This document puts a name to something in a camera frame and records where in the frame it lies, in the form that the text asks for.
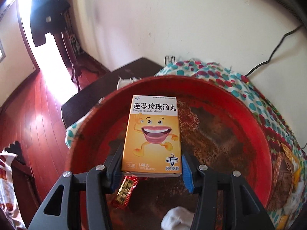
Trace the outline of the red candy wrapper in tray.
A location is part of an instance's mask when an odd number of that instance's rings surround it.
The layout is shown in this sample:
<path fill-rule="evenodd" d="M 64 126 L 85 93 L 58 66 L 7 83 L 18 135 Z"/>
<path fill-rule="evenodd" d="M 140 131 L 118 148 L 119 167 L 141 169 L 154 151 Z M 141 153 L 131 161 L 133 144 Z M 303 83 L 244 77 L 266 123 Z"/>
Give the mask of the red candy wrapper in tray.
<path fill-rule="evenodd" d="M 140 181 L 139 177 L 125 176 L 121 186 L 113 200 L 116 208 L 124 209 L 129 204 L 130 197 L 133 190 L 136 188 Z"/>

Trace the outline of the yellow medicine box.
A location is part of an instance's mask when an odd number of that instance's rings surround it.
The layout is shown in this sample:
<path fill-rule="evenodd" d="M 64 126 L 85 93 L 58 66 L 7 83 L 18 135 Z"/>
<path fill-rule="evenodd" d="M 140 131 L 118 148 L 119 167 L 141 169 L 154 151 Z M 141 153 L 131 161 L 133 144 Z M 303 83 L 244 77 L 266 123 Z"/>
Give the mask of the yellow medicine box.
<path fill-rule="evenodd" d="M 175 97 L 133 96 L 122 172 L 135 177 L 181 175 L 180 125 Z"/>

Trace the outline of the brown patterned snack bag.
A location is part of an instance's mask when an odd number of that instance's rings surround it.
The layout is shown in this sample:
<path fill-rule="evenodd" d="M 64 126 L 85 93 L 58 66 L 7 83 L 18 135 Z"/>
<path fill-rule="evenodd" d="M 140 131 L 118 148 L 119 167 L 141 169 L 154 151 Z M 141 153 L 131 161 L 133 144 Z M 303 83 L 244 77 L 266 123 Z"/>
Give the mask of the brown patterned snack bag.
<path fill-rule="evenodd" d="M 268 211 L 275 211 L 286 205 L 293 189 L 297 187 L 299 176 L 299 160 L 290 148 L 282 143 L 273 166 L 273 190 L 266 206 Z"/>

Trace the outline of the orange snack packet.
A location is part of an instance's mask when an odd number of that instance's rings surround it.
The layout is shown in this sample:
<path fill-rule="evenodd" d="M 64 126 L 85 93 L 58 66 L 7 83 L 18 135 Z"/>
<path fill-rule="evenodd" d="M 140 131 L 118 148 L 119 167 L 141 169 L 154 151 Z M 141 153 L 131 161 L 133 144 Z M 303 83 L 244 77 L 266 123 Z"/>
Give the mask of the orange snack packet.
<path fill-rule="evenodd" d="M 281 164 L 279 165 L 276 189 L 278 207 L 282 208 L 284 213 L 281 213 L 276 229 L 285 229 L 290 216 L 298 209 L 303 186 L 300 183 L 301 166 L 298 158 L 294 156 L 288 146 L 283 143 L 281 146 L 282 151 L 279 153 Z"/>

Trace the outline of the black hanging jacket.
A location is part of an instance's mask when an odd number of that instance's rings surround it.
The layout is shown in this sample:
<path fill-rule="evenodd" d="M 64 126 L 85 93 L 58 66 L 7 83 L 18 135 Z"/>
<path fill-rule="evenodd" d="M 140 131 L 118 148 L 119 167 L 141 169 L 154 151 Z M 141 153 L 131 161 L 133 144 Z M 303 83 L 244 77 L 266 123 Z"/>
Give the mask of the black hanging jacket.
<path fill-rule="evenodd" d="M 66 29 L 64 13 L 69 8 L 67 0 L 32 0 L 30 29 L 35 47 L 46 43 L 46 34 L 58 34 Z"/>

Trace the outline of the patterned red white cloth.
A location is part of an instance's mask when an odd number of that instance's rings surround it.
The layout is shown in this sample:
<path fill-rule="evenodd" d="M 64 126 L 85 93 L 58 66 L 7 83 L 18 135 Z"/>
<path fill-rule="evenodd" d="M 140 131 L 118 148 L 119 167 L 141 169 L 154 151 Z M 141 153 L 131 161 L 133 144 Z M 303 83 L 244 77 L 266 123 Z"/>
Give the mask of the patterned red white cloth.
<path fill-rule="evenodd" d="M 16 154 L 1 152 L 1 212 L 13 229 L 27 229 L 19 209 L 12 179 L 12 162 Z"/>

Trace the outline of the polka dot tablecloth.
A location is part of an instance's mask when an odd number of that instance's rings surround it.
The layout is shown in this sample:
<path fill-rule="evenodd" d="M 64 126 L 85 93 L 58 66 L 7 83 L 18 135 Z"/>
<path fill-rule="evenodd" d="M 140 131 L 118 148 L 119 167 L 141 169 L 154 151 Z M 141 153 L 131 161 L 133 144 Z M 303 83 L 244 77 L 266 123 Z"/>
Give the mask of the polka dot tablecloth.
<path fill-rule="evenodd" d="M 237 97 L 252 111 L 256 119 L 264 126 L 270 143 L 277 143 L 279 147 L 281 147 L 282 143 L 289 145 L 301 163 L 301 179 L 303 182 L 306 182 L 306 153 L 300 148 L 294 133 L 279 111 L 256 89 L 255 85 L 246 76 L 222 67 L 218 63 L 205 63 L 199 60 L 169 63 L 167 67 L 162 68 L 155 74 L 155 76 L 162 75 L 192 76 L 205 81 L 212 81 L 214 84 L 217 84 Z M 122 78 L 118 80 L 117 89 L 120 88 L 123 81 Z M 82 122 L 85 121 L 88 113 L 66 129 L 65 144 L 67 147 L 72 147 L 77 131 Z"/>

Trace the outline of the wooden coat rack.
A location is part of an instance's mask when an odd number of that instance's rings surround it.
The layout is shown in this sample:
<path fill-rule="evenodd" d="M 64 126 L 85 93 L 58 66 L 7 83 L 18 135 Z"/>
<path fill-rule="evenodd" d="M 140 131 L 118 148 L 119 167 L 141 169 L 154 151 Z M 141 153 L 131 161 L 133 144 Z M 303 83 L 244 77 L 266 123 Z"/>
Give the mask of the wooden coat rack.
<path fill-rule="evenodd" d="M 81 67 L 78 65 L 76 39 L 72 32 L 68 10 L 70 4 L 67 0 L 56 0 L 56 33 L 54 39 L 64 64 L 71 67 L 71 81 L 76 83 L 78 92 L 80 83 L 78 77 L 81 76 Z"/>

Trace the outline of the round red tray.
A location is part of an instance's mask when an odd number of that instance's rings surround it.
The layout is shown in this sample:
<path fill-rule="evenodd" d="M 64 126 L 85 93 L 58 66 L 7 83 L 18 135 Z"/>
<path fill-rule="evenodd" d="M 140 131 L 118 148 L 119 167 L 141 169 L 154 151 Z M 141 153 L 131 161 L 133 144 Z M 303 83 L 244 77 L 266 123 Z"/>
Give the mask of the round red tray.
<path fill-rule="evenodd" d="M 226 88 L 191 77 L 149 77 L 106 96 L 80 127 L 67 170 L 89 171 L 116 152 L 125 138 L 134 95 L 176 97 L 183 147 L 215 171 L 240 171 L 262 204 L 268 204 L 273 171 L 262 127 Z M 197 196 L 185 189 L 180 177 L 150 178 L 133 189 L 127 208 L 120 209 L 113 195 L 107 202 L 114 229 L 160 229 L 171 208 L 195 210 Z"/>

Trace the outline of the white knotted sock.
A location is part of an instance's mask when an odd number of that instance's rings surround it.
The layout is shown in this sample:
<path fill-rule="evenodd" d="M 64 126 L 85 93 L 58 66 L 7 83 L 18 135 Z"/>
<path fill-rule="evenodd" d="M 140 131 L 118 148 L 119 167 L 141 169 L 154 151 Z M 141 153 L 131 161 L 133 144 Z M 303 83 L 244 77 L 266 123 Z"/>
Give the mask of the white knotted sock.
<path fill-rule="evenodd" d="M 161 222 L 163 230 L 190 230 L 194 213 L 183 207 L 175 207 L 167 212 Z"/>

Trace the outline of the dark wooden side table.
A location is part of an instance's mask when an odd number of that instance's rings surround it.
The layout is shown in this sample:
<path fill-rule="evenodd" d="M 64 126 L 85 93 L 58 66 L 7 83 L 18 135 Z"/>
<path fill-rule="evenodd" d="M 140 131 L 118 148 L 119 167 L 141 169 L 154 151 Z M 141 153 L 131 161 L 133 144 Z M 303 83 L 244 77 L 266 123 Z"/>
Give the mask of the dark wooden side table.
<path fill-rule="evenodd" d="M 154 76 L 162 66 L 147 59 L 139 58 L 94 81 L 61 106 L 65 128 L 77 122 L 101 99 L 117 90 L 118 80 Z"/>

